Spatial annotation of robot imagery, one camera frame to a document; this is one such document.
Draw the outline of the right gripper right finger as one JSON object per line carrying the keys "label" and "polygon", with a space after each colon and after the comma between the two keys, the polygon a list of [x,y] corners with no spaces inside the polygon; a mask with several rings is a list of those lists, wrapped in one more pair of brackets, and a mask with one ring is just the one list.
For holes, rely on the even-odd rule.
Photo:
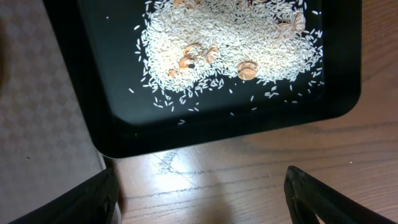
{"label": "right gripper right finger", "polygon": [[295,166],[287,169],[284,192],[293,223],[394,224]]}

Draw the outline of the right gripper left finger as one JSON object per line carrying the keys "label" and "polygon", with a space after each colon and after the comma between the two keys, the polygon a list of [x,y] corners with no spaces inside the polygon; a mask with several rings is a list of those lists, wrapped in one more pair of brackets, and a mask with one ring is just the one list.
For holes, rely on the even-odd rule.
{"label": "right gripper left finger", "polygon": [[118,197],[119,183],[116,173],[114,169],[107,168],[13,223],[110,224]]}

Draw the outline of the rice and food scraps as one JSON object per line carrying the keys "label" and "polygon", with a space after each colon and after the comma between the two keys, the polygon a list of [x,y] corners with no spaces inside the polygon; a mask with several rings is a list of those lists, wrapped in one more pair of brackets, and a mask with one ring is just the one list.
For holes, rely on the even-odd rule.
{"label": "rice and food scraps", "polygon": [[142,85],[160,92],[158,108],[184,104],[225,78],[243,82],[296,81],[322,74],[323,32],[307,30],[305,1],[146,1],[136,26]]}

